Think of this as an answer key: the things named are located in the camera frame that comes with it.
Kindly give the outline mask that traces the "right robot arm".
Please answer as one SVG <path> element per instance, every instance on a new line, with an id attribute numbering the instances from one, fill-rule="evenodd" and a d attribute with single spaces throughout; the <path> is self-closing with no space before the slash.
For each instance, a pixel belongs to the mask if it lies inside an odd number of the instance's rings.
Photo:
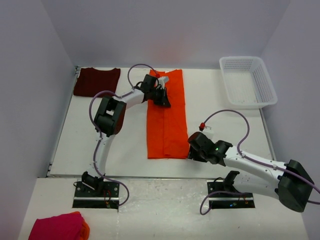
<path id="1" fill-rule="evenodd" d="M 198 131 L 188 138 L 189 158 L 232 170 L 223 179 L 222 187 L 208 194 L 237 196 L 258 194 L 279 200 L 286 208 L 302 213 L 313 190 L 314 182 L 295 160 L 272 161 L 240 150 L 229 142 L 213 142 Z"/>

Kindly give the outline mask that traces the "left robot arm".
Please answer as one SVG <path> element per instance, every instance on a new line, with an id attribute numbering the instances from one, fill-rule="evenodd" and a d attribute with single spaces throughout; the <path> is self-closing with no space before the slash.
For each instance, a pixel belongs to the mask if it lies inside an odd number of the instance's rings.
<path id="1" fill-rule="evenodd" d="M 146 74 L 142 82 L 122 96 L 104 90 L 92 98 L 89 104 L 89 119 L 98 133 L 98 138 L 93 161 L 81 176 L 82 183 L 92 196 L 97 197 L 103 193 L 107 157 L 114 138 L 122 129 L 126 110 L 148 100 L 157 106 L 170 108 L 165 87 L 168 81 L 167 76 Z"/>

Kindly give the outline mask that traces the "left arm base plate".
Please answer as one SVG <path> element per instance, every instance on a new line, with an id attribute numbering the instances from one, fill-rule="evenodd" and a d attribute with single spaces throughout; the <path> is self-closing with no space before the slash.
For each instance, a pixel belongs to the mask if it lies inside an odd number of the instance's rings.
<path id="1" fill-rule="evenodd" d="M 101 192 L 85 185 L 81 181 L 74 184 L 75 192 L 72 202 L 74 209 L 119 209 L 119 188 L 118 183 L 104 181 Z"/>

